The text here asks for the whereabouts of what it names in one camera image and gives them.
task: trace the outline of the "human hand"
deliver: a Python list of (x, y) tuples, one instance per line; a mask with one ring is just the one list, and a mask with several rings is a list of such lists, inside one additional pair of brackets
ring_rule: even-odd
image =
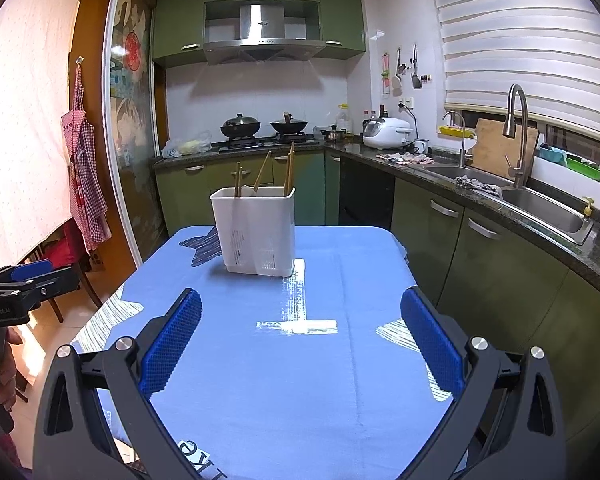
[(16, 361), (11, 345), (21, 345), (22, 338), (12, 327), (8, 327), (4, 356), (0, 364), (0, 404), (9, 411), (16, 403)]

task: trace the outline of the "red checkered apron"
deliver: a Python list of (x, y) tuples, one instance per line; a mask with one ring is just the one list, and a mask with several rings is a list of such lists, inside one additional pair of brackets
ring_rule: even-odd
[(94, 128), (86, 119), (83, 99), (82, 72), (78, 65), (74, 102), (71, 111), (62, 116), (62, 132), (69, 150), (71, 214), (82, 232), (86, 249), (93, 251), (109, 237), (109, 233), (104, 227), (107, 203), (96, 174)]

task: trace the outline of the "yellow container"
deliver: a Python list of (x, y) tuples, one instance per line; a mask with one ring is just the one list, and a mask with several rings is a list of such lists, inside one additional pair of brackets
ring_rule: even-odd
[(440, 133), (443, 135), (462, 137), (462, 133), (464, 132), (464, 137), (466, 139), (473, 139), (473, 137), (474, 137), (474, 133), (471, 130), (463, 130), (462, 128), (455, 128), (452, 126), (439, 126), (438, 129), (440, 130)]

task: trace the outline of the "metal screw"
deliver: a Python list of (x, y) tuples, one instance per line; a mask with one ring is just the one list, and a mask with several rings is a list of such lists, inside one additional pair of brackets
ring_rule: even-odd
[(71, 353), (71, 345), (62, 345), (56, 352), (56, 355), (58, 357), (67, 357), (70, 353)]
[(487, 343), (485, 338), (478, 336), (471, 339), (471, 346), (473, 346), (476, 350), (486, 350), (487, 346), (489, 346), (489, 343)]
[(531, 347), (531, 355), (536, 359), (542, 359), (544, 357), (544, 350), (539, 346), (533, 346)]
[(121, 337), (116, 341), (116, 350), (129, 350), (134, 340), (130, 337)]

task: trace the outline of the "wooden cutting board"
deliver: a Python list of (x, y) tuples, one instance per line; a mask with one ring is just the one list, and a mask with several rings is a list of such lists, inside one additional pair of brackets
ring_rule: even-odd
[[(475, 135), (478, 137), (475, 146), (472, 148), (474, 162), (472, 166), (480, 170), (488, 171), (499, 176), (513, 180), (509, 176), (509, 167), (505, 154), (510, 162), (515, 165), (520, 156), (520, 142), (522, 142), (522, 126), (516, 125), (516, 138), (509, 139), (502, 135), (504, 123), (491, 121), (488, 119), (478, 120), (475, 128)], [(525, 179), (531, 174), (534, 152), (538, 143), (538, 130), (528, 129), (528, 138), (526, 140), (526, 171)]]

